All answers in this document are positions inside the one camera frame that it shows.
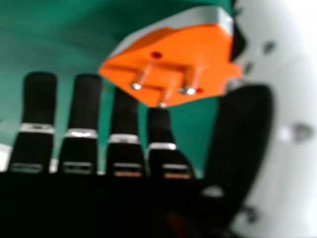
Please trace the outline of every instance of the green background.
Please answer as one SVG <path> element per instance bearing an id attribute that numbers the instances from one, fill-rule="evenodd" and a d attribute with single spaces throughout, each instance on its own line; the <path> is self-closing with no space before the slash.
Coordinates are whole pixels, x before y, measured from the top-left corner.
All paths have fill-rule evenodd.
<path id="1" fill-rule="evenodd" d="M 66 130 L 74 76 L 96 73 L 101 62 L 127 34 L 193 6 L 229 0 L 0 0 L 0 143 L 12 145 L 22 113 L 22 80 L 32 71 L 58 76 L 54 157 Z M 99 122 L 100 165 L 114 86 L 104 81 Z M 201 176 L 217 98 L 173 107 L 172 126 L 180 150 Z M 140 106 L 139 132 L 145 148 L 146 107 Z"/>

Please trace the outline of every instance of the orange plug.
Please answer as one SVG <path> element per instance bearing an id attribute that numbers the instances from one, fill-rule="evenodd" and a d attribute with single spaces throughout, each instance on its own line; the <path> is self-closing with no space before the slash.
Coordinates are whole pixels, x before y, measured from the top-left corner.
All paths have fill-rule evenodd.
<path id="1" fill-rule="evenodd" d="M 219 96 L 240 78 L 231 44 L 217 25 L 162 28 L 107 59 L 99 73 L 148 107 L 176 106 Z"/>

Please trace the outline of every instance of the orange plastic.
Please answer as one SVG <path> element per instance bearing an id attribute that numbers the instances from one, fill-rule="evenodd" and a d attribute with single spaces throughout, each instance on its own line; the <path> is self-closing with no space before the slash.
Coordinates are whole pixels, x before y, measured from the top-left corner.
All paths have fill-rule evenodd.
<path id="1" fill-rule="evenodd" d="M 240 78 L 229 61 L 232 37 L 217 25 L 162 28 L 106 60 L 99 73 L 149 107 L 167 107 L 223 94 Z M 132 89 L 138 83 L 140 90 Z M 181 89 L 190 87 L 194 95 Z"/>

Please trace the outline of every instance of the red dot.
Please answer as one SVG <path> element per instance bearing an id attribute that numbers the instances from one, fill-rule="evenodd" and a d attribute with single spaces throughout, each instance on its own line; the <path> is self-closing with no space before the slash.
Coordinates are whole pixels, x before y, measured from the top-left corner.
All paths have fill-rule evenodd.
<path id="1" fill-rule="evenodd" d="M 198 88 L 197 90 L 196 90 L 196 93 L 203 93 L 204 92 L 204 90 L 202 89 L 202 88 Z"/>
<path id="2" fill-rule="evenodd" d="M 162 58 L 163 55 L 160 52 L 152 52 L 151 56 L 152 56 L 152 58 L 160 59 L 160 58 Z"/>

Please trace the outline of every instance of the green surface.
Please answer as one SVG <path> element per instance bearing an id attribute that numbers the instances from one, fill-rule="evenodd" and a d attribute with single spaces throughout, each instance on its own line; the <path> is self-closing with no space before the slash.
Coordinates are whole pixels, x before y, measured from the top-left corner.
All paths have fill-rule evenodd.
<path id="1" fill-rule="evenodd" d="M 21 118 L 24 75 L 50 71 L 58 76 L 55 119 L 57 157 L 72 95 L 74 76 L 97 68 L 127 34 L 172 14 L 202 4 L 229 0 L 0 0 L 0 143 L 12 145 Z M 100 162 L 109 132 L 113 85 L 105 81 L 100 115 Z M 217 99 L 171 108 L 179 148 L 201 174 Z M 140 137 L 145 145 L 145 113 L 140 108 Z"/>

